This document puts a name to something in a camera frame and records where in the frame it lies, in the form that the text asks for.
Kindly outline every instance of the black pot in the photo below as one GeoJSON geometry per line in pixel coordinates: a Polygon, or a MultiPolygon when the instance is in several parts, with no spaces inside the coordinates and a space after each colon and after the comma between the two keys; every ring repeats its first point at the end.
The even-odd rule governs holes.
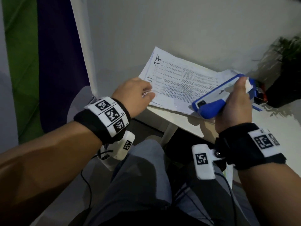
{"type": "Polygon", "coordinates": [[[300,99],[298,85],[290,78],[280,76],[265,92],[268,98],[268,105],[279,108],[297,99],[300,99]]]}

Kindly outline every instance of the potted plant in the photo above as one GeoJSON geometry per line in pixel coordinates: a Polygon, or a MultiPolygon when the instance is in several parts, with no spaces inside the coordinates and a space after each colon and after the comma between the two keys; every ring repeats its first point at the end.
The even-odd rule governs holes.
{"type": "Polygon", "coordinates": [[[280,54],[280,77],[266,91],[268,105],[279,108],[301,99],[301,39],[295,36],[291,40],[281,37],[273,45],[280,54]]]}

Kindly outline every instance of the left hand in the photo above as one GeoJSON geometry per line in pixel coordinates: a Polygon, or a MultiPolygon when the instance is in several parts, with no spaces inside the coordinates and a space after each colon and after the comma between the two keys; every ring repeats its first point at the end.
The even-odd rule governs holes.
{"type": "Polygon", "coordinates": [[[120,101],[126,107],[131,118],[136,117],[146,109],[155,93],[150,92],[142,97],[145,91],[150,91],[152,86],[149,82],[140,78],[132,78],[121,84],[112,94],[112,98],[120,101]]]}

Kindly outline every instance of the table leg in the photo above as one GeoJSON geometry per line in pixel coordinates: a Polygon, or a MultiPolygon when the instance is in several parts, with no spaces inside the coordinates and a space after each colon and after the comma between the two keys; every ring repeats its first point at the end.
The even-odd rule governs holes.
{"type": "Polygon", "coordinates": [[[169,125],[160,141],[160,145],[164,146],[165,144],[167,144],[177,129],[178,129],[178,126],[174,125],[173,123],[169,123],[169,125]]]}

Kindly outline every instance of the white table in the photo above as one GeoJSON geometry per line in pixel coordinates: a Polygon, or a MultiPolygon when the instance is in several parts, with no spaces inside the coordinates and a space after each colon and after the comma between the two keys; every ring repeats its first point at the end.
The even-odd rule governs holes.
{"type": "MultiPolygon", "coordinates": [[[[201,118],[151,106],[147,109],[169,122],[161,140],[162,145],[170,140],[178,127],[211,143],[214,143],[218,136],[214,124],[201,118]]],[[[281,113],[283,114],[282,110],[277,109],[261,112],[253,110],[253,122],[271,131],[283,148],[282,153],[287,158],[287,164],[301,176],[301,126],[294,116],[281,113]]]]}

